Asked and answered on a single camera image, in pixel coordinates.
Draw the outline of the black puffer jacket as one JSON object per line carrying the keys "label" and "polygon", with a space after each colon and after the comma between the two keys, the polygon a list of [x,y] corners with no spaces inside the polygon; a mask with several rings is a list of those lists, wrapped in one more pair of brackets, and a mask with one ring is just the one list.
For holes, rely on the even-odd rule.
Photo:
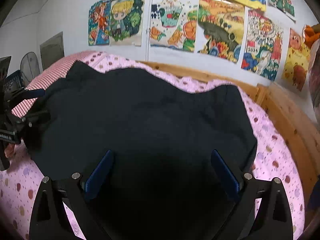
{"label": "black puffer jacket", "polygon": [[190,94],[139,68],[99,73],[77,61],[37,99],[47,110],[23,141],[45,176],[88,178],[107,152],[86,206],[112,239],[211,239],[234,202],[213,150],[249,168],[257,139],[233,85]]}

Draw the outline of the black plastic crate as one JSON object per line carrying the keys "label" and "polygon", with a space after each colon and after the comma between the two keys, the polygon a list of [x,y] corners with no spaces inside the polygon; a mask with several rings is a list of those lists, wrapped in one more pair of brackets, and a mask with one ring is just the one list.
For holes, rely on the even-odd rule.
{"label": "black plastic crate", "polygon": [[24,88],[24,82],[22,78],[22,74],[20,70],[17,70],[6,77],[4,83],[4,92],[12,92],[18,90],[20,88]]}

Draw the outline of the grey standing fan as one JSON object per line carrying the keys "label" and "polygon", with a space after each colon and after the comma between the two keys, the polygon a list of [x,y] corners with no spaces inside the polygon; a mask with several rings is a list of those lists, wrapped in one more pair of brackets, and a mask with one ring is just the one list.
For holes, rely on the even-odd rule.
{"label": "grey standing fan", "polygon": [[20,62],[20,72],[24,86],[27,87],[35,77],[40,74],[40,67],[37,56],[34,52],[28,52]]}

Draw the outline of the red checkered bedding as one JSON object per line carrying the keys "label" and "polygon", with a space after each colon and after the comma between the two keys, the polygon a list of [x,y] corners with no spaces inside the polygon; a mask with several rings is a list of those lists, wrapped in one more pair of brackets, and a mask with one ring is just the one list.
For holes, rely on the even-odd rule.
{"label": "red checkered bedding", "polygon": [[[44,70],[40,75],[35,77],[31,81],[31,83],[27,85],[27,90],[46,90],[52,83],[54,83],[59,78],[65,78],[75,61],[90,61],[89,58],[91,58],[95,53],[97,53],[97,51],[87,50],[59,59],[46,70]],[[11,112],[13,115],[21,118],[22,116],[26,115],[29,109],[31,109],[34,102],[35,99],[23,100],[16,107],[14,107],[14,109]]]}

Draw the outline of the orange girl drawing lower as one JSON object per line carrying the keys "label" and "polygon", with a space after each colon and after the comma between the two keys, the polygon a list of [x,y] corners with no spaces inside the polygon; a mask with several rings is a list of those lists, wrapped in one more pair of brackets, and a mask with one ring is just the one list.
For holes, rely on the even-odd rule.
{"label": "orange girl drawing lower", "polygon": [[98,1],[88,12],[88,45],[103,46],[110,44],[111,3]]}

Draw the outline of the blond boy drawing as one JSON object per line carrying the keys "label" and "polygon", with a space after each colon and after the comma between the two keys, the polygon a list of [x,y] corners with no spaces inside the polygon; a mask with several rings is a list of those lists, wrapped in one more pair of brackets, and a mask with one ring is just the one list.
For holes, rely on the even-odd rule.
{"label": "blond boy drawing", "polygon": [[141,46],[145,0],[114,0],[111,3],[111,46]]}

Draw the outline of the yellow bears drawing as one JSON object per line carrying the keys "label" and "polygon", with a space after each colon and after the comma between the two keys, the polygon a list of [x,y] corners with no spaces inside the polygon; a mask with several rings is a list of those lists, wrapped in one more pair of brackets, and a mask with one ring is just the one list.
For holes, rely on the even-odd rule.
{"label": "yellow bears drawing", "polygon": [[309,62],[310,48],[303,42],[303,38],[291,28],[289,46],[281,78],[296,91],[301,92],[305,85]]}

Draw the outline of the drink and oranges drawing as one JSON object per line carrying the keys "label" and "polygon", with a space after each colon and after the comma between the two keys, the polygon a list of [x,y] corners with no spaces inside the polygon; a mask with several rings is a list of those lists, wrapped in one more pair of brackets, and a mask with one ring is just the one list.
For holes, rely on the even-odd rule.
{"label": "drink and oranges drawing", "polygon": [[194,52],[199,0],[152,0],[150,46]]}

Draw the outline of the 2024 dragon drawing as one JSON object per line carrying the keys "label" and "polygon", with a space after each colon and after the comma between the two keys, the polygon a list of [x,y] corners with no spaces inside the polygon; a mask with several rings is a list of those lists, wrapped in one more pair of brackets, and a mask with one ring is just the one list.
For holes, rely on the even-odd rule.
{"label": "2024 dragon drawing", "polygon": [[284,29],[281,26],[250,10],[241,68],[274,81],[281,61],[283,36]]}

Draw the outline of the landscape tree drawing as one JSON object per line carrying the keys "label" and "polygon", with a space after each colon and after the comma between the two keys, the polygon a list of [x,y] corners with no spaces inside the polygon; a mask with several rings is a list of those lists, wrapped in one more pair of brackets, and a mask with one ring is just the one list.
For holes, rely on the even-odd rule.
{"label": "landscape tree drawing", "polygon": [[203,31],[200,54],[237,63],[245,25],[245,6],[227,0],[199,0],[198,24]]}

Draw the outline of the wooden bed frame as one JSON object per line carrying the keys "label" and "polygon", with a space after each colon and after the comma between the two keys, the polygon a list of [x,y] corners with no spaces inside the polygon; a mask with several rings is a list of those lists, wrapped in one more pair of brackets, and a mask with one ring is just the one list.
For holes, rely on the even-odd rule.
{"label": "wooden bed frame", "polygon": [[317,223],[317,211],[308,209],[319,178],[319,132],[311,120],[278,85],[251,85],[231,77],[172,64],[141,61],[138,66],[154,74],[175,78],[180,88],[202,92],[217,85],[237,85],[258,130],[258,149],[265,154],[254,161],[259,179],[279,177],[289,199],[293,235],[298,238]]}

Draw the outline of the white wall pipe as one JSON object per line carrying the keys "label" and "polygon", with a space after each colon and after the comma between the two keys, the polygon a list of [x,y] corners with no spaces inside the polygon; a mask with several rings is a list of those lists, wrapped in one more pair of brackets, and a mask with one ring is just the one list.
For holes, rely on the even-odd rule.
{"label": "white wall pipe", "polygon": [[151,33],[151,6],[152,6],[152,0],[149,0],[148,14],[147,14],[147,28],[146,28],[145,61],[149,60],[150,33]]}

